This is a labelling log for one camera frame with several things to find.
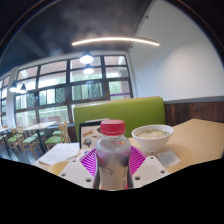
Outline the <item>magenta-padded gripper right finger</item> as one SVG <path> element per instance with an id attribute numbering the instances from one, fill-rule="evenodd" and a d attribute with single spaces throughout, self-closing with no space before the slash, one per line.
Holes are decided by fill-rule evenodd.
<path id="1" fill-rule="evenodd" d="M 167 176 L 169 172 L 155 156 L 146 156 L 132 146 L 129 158 L 128 188 L 140 188 Z"/>

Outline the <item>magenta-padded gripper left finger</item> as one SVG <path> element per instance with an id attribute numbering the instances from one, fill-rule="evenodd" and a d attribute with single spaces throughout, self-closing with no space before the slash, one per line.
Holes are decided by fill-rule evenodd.
<path id="1" fill-rule="evenodd" d="M 95 150 L 82 150 L 72 157 L 59 176 L 84 188 L 94 188 L 96 176 Z"/>

